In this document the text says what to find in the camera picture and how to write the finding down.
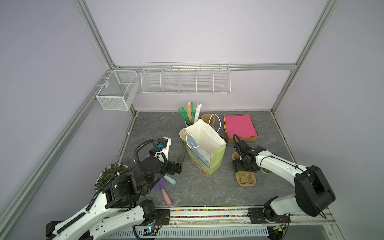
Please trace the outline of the single cardboard cup carrier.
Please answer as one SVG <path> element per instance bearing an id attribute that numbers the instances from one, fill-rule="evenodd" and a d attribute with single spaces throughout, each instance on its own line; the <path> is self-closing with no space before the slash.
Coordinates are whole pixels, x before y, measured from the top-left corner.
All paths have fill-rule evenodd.
<path id="1" fill-rule="evenodd" d="M 240 155 L 238 153 L 233 153 L 231 157 L 237 183 L 242 187 L 254 186 L 257 181 L 255 174 L 241 168 Z"/>

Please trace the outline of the green paper cup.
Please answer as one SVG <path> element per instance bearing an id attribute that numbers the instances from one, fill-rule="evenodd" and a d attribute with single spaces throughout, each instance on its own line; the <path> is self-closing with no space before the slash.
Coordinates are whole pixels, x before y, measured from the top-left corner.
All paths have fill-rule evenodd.
<path id="1" fill-rule="evenodd" d="M 271 173 L 270 170 L 267 170 L 267 169 L 265 169 L 265 168 L 262 168 L 262 171 L 263 171 L 263 173 L 266 173 L 266 174 L 270 174 L 270 173 Z"/>

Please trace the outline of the painted paper gift bag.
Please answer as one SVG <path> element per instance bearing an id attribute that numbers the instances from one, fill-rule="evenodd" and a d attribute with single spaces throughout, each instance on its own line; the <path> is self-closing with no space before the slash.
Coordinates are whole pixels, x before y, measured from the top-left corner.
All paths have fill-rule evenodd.
<path id="1" fill-rule="evenodd" d="M 217 114 L 215 130 L 202 119 L 185 128 L 187 154 L 206 177 L 210 177 L 222 165 L 227 147 L 226 140 L 219 134 L 223 124 Z"/>

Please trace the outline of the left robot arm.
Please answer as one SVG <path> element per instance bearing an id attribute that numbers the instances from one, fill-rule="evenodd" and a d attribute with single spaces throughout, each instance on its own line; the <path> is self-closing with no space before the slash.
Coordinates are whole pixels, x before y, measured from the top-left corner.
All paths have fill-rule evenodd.
<path id="1" fill-rule="evenodd" d="M 46 225 L 48 240 L 98 240 L 127 227 L 149 225 L 163 218 L 151 200 L 140 201 L 165 175 L 181 174 L 186 154 L 168 158 L 172 140 L 150 139 L 134 150 L 134 165 L 107 168 L 91 201 L 64 221 Z"/>

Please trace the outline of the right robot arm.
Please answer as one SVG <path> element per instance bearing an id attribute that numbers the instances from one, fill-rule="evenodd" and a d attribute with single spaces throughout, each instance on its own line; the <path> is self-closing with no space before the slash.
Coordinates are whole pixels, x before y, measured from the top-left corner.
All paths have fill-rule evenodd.
<path id="1" fill-rule="evenodd" d="M 324 209 L 336 200 L 336 195 L 319 167 L 295 164 L 260 146 L 252 148 L 236 134 L 233 141 L 239 155 L 233 159 L 233 167 L 240 180 L 245 179 L 241 173 L 268 170 L 295 187 L 294 194 L 274 197 L 264 204 L 263 217 L 267 222 L 274 223 L 283 215 L 295 213 L 327 218 Z"/>

